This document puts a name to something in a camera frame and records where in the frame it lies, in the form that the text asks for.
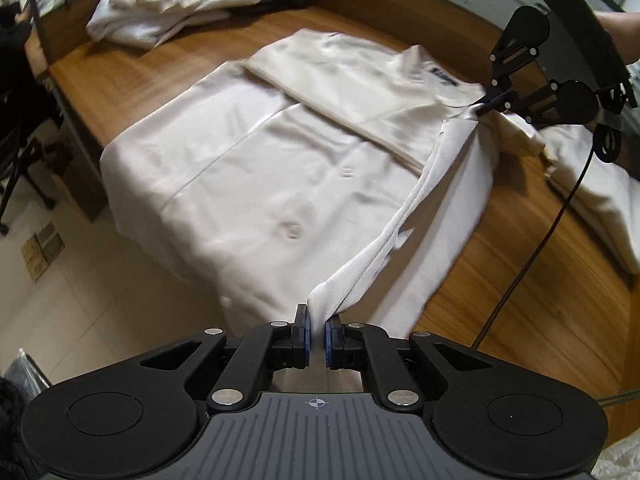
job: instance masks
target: tiled floor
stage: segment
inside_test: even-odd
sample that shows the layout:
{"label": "tiled floor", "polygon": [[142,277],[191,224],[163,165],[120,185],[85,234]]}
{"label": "tiled floor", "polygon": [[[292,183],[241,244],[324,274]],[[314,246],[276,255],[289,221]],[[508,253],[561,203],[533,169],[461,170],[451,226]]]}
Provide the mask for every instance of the tiled floor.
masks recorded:
{"label": "tiled floor", "polygon": [[[32,175],[58,198],[44,168]],[[20,248],[51,220],[65,249],[33,283]],[[212,289],[181,282],[117,234],[108,209],[93,224],[63,200],[49,212],[21,180],[3,221],[0,373],[24,348],[57,383],[224,325]]]}

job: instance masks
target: silver screw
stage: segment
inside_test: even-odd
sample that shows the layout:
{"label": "silver screw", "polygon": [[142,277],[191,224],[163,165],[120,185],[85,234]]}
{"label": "silver screw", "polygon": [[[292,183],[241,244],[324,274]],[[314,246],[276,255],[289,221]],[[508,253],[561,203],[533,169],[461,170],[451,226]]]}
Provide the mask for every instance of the silver screw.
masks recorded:
{"label": "silver screw", "polygon": [[223,390],[217,390],[211,394],[211,400],[222,404],[223,406],[231,406],[237,404],[242,400],[242,392],[233,390],[231,388],[224,388]]}
{"label": "silver screw", "polygon": [[411,390],[394,390],[386,398],[396,406],[411,406],[420,399],[418,394]]}

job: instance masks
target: button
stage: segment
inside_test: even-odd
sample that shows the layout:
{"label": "button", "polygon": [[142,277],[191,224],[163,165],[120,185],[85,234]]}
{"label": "button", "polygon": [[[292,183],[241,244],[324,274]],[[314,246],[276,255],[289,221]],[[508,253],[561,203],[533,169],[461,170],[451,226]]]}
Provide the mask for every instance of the button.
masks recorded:
{"label": "button", "polygon": [[298,224],[289,225],[289,238],[295,240],[296,238],[300,238],[300,232],[302,229]]}
{"label": "button", "polygon": [[220,296],[220,305],[222,305],[225,308],[231,308],[232,306],[234,306],[234,302],[231,301],[231,298],[228,298],[226,296]]}

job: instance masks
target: black chair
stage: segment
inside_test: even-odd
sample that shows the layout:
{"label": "black chair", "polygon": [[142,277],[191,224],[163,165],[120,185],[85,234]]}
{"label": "black chair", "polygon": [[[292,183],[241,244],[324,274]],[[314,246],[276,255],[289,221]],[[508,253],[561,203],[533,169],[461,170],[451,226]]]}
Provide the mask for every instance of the black chair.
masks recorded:
{"label": "black chair", "polygon": [[44,156],[44,149],[31,134],[46,119],[62,124],[55,99],[35,80],[24,52],[24,42],[31,27],[18,24],[9,30],[0,29],[0,178],[9,178],[6,189],[0,189],[0,235],[9,227],[2,215],[23,176],[41,197],[45,207],[55,207],[55,200],[46,196],[29,175],[29,167]]}

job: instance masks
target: circular black cover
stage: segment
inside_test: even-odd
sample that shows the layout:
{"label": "circular black cover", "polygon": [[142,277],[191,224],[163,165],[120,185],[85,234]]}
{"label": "circular black cover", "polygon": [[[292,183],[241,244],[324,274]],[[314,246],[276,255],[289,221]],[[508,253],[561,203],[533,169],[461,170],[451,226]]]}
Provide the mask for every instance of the circular black cover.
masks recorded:
{"label": "circular black cover", "polygon": [[127,364],[60,383],[27,407],[24,442],[49,472],[78,480],[135,478],[191,443],[198,419],[184,381]]}
{"label": "circular black cover", "polygon": [[463,374],[464,385],[450,385],[434,408],[433,427],[451,452],[512,478],[591,469],[607,437],[607,419],[591,397],[516,367],[487,371]]}

